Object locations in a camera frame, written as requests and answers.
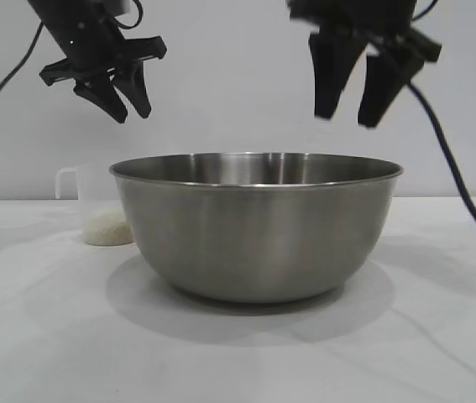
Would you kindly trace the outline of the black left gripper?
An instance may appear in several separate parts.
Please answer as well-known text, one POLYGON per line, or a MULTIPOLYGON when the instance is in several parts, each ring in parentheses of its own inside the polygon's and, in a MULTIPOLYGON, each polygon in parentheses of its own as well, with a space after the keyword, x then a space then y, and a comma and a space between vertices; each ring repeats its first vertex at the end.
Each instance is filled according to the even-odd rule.
POLYGON ((47 86, 75 79, 78 97, 125 123, 128 111, 115 86, 141 118, 149 117, 143 61, 165 57, 161 37, 126 39, 103 1, 41 0, 29 5, 65 55, 39 73, 47 86), (108 76, 97 76, 104 73, 115 73, 114 86, 108 76))

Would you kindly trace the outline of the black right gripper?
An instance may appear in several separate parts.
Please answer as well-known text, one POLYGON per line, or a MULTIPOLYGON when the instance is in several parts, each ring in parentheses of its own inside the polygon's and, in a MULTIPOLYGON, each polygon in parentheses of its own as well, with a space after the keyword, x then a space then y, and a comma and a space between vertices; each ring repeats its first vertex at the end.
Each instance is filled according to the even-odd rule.
MULTIPOLYGON (((442 45, 412 27, 416 2, 289 1, 290 17, 342 34, 355 32, 388 51, 366 57, 364 93, 358 124, 376 128, 407 81, 426 62, 438 61, 442 45)), ((330 120, 366 44, 353 37, 313 33, 309 49, 314 71, 314 114, 330 120)))

